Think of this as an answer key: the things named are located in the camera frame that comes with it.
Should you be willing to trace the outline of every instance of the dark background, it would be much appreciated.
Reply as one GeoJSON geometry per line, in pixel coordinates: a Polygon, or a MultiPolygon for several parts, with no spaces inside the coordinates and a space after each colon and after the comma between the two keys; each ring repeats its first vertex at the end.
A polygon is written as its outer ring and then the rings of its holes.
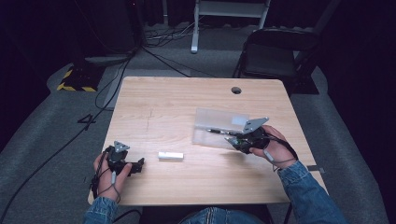
{"type": "MultiPolygon", "coordinates": [[[[74,1],[59,2],[78,34],[71,40],[77,53],[85,57],[105,55],[74,1]]],[[[90,1],[78,2],[94,23],[90,1]]],[[[273,0],[265,26],[311,26],[328,2],[273,0]]],[[[171,26],[192,20],[193,0],[167,3],[171,26]]],[[[0,150],[50,94],[48,77],[73,61],[70,43],[64,40],[59,18],[54,18],[51,9],[43,0],[1,2],[0,150]]],[[[396,221],[390,210],[396,200],[391,183],[396,171],[392,141],[396,126],[395,11],[392,1],[341,1],[322,32],[323,54],[318,64],[328,80],[334,105],[378,182],[390,223],[396,221]]],[[[148,25],[163,22],[162,0],[145,1],[142,12],[148,25]]]]}

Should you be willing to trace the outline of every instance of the hole in table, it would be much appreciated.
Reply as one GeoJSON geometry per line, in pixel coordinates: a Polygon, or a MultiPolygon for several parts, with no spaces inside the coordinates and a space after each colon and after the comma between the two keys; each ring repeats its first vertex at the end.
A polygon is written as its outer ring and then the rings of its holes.
{"type": "Polygon", "coordinates": [[[241,94],[242,90],[241,90],[241,88],[239,88],[239,87],[232,87],[232,88],[231,88],[231,92],[232,92],[233,94],[241,94]]]}

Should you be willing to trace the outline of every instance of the wooden table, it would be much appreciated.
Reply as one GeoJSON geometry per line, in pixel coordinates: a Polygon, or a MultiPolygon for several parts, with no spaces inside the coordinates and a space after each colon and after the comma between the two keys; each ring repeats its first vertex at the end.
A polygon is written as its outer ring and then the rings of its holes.
{"type": "MultiPolygon", "coordinates": [[[[237,150],[194,145],[196,109],[269,117],[304,165],[315,165],[290,99],[278,80],[194,77],[126,77],[104,148],[129,145],[127,161],[144,157],[141,174],[125,184],[120,204],[287,203],[277,173],[263,158],[237,150]],[[232,87],[242,92],[234,94],[232,87]],[[159,161],[158,152],[181,152],[180,162],[159,161]]],[[[322,187],[319,172],[312,172],[322,187]]]]}

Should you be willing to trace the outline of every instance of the gray carpet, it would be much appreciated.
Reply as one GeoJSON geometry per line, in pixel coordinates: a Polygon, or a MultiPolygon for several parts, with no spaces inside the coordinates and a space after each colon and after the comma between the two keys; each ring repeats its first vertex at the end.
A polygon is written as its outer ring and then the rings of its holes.
{"type": "MultiPolygon", "coordinates": [[[[255,27],[207,29],[201,32],[197,54],[190,53],[191,37],[148,49],[189,68],[167,61],[192,77],[231,77],[246,37],[255,27]]],[[[43,161],[66,144],[83,127],[77,121],[95,115],[107,94],[98,92],[56,91],[69,65],[48,80],[51,95],[31,114],[0,154],[0,211],[19,185],[43,161]]],[[[101,90],[116,74],[119,65],[108,67],[99,85],[101,90]]],[[[125,76],[136,71],[167,70],[168,66],[139,50],[127,66],[125,76]]],[[[326,78],[316,69],[313,78],[320,95],[292,95],[291,102],[301,122],[331,197],[350,223],[388,223],[378,186],[350,134],[327,95],[326,78]]],[[[88,209],[87,196],[93,175],[92,162],[100,153],[112,112],[104,111],[68,147],[48,162],[21,190],[10,206],[4,223],[80,223],[88,209]]],[[[287,204],[270,204],[275,223],[282,223],[287,204]]],[[[132,207],[122,206],[122,211],[132,207]]],[[[138,223],[136,214],[119,223],[138,223]]],[[[289,223],[295,223],[291,217],[289,223]]]]}

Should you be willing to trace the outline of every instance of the hand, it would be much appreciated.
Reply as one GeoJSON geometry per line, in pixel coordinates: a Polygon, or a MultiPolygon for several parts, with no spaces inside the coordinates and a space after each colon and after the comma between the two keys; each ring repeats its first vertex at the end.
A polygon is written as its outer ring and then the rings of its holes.
{"type": "MultiPolygon", "coordinates": [[[[267,133],[286,141],[285,136],[283,136],[283,134],[280,133],[277,129],[268,125],[262,125],[262,127],[267,133]]],[[[271,162],[273,165],[279,167],[280,169],[285,169],[296,162],[295,159],[293,160],[294,158],[293,155],[283,145],[279,144],[274,140],[270,141],[266,150],[274,158],[274,161],[283,161],[283,162],[271,162]]],[[[263,149],[251,147],[250,152],[258,157],[263,157],[268,161],[270,161],[265,156],[263,149]]]]}
{"type": "MultiPolygon", "coordinates": [[[[95,172],[97,170],[97,167],[99,166],[99,161],[101,160],[101,158],[102,158],[102,154],[100,154],[93,163],[93,169],[95,170],[95,172]]],[[[106,197],[108,199],[113,200],[114,202],[117,202],[122,192],[125,178],[131,172],[131,169],[132,169],[132,164],[127,163],[120,172],[120,174],[117,175],[116,183],[112,186],[111,185],[112,174],[110,169],[108,168],[107,154],[106,154],[102,162],[102,168],[98,174],[98,176],[100,177],[98,196],[106,197]]]]}

